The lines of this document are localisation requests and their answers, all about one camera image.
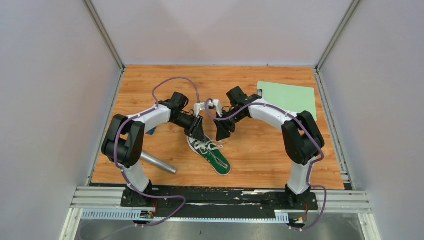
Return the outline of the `green canvas sneaker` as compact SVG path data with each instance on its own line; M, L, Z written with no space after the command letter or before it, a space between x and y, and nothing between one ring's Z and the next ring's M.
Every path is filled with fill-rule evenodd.
M190 149L204 158L214 169L214 171L220 175L220 176L227 176L231 172L231 165L229 161L224 157L224 155L221 153L221 149L214 150L212 152L209 152L208 154L201 154L198 151L194 149L194 143L199 142L208 142L208 141L214 141L214 143L221 145L221 142L216 142L215 140L210 139L208 136L206 136L207 141L200 141L191 137L187 137L188 146Z

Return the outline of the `white shoelace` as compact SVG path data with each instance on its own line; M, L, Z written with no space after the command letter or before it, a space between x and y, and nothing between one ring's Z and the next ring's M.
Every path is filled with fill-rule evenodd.
M193 146L194 149L202 155L206 155L209 152L220 150L223 148L222 145L214 143L213 140L207 142L196 141Z

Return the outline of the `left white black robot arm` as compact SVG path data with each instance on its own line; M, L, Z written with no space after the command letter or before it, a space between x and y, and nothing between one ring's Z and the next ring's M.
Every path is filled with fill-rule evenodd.
M140 163L145 133L155 127L172 123L184 130L184 134L196 140L205 141L203 117L185 112L189 99L179 92L156 103L153 107L132 116L115 115L101 146L105 155L122 173L127 182L127 200L136 206L149 206L155 196L152 182L146 176Z

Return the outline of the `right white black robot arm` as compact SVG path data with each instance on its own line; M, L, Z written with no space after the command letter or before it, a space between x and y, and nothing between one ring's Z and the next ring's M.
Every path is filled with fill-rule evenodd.
M237 86L227 92L230 109L217 107L213 121L216 140L227 139L236 130L236 124L245 118L267 123L282 133L285 152L292 161L288 183L282 198L290 208L298 209L306 203L313 186L310 183L315 163L324 159L324 138L309 111L292 113L266 101L261 95L248 96Z

